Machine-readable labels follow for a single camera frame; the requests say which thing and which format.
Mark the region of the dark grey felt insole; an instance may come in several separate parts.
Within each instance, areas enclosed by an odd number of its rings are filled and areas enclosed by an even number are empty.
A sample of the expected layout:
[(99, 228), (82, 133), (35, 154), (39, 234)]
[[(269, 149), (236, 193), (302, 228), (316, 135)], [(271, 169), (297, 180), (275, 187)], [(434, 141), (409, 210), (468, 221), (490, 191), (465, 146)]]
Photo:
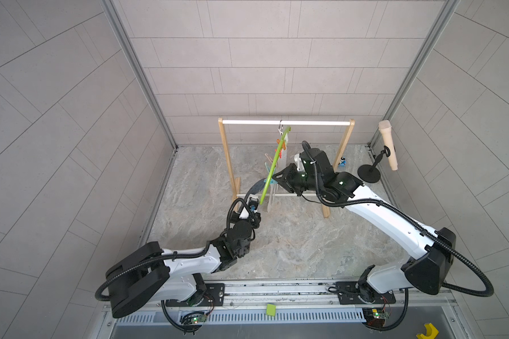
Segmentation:
[(266, 179), (260, 179), (254, 185), (252, 185), (251, 188), (245, 194), (244, 198), (245, 202), (250, 203), (250, 201), (252, 200), (250, 196), (257, 196), (260, 192), (262, 192), (265, 187), (265, 184)]

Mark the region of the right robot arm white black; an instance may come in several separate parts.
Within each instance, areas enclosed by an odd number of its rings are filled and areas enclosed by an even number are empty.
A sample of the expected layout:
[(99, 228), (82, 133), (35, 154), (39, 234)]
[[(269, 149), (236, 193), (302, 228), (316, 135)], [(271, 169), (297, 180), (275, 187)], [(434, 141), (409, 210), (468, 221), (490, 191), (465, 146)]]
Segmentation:
[[(300, 196), (313, 191), (318, 201), (329, 208), (345, 208), (366, 219), (391, 237), (407, 253), (402, 260), (366, 270), (360, 283), (380, 294), (394, 289), (416, 288), (437, 295), (448, 288), (475, 297), (490, 297), (494, 288), (488, 277), (455, 248), (456, 236), (443, 227), (436, 230), (408, 216), (381, 199), (370, 187), (349, 172), (336, 172), (327, 155), (308, 142), (302, 144), (293, 163), (273, 175), (282, 188)], [(446, 282), (454, 261), (460, 261), (484, 285), (472, 290)]]

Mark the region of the green clip hanger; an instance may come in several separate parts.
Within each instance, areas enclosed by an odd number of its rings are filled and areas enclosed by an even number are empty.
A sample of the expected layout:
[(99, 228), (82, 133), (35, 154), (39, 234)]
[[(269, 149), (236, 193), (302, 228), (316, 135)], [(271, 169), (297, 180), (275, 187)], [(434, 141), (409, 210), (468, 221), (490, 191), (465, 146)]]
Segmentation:
[(291, 127), (284, 128), (281, 125), (279, 125), (279, 132), (281, 134), (281, 138), (279, 139), (278, 147), (276, 149), (276, 152), (275, 152), (275, 155), (274, 155), (274, 159), (273, 159), (273, 161), (271, 163), (271, 167), (269, 169), (268, 176), (267, 176), (267, 179), (265, 180), (265, 185), (264, 185), (264, 188), (262, 190), (262, 194), (261, 194), (261, 198), (260, 198), (260, 204), (261, 205), (264, 203), (264, 199), (265, 199), (265, 197), (267, 195), (267, 191), (270, 188), (272, 176), (273, 176), (273, 174), (275, 172), (278, 160), (281, 158), (281, 151), (282, 151), (283, 147), (286, 145), (286, 143), (288, 141), (287, 135), (288, 135), (288, 133), (290, 131), (291, 131)]

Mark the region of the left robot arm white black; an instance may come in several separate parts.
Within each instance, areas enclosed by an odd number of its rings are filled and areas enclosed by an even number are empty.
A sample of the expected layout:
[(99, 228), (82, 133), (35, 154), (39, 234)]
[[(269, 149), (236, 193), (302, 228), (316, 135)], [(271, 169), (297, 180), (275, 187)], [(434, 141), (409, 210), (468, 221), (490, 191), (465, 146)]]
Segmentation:
[(261, 222), (259, 204), (254, 194), (234, 200), (225, 230), (202, 248), (169, 250), (158, 242), (146, 243), (106, 272), (96, 300), (110, 302), (116, 319), (152, 301), (198, 305), (208, 292), (203, 276), (225, 271), (249, 253)]

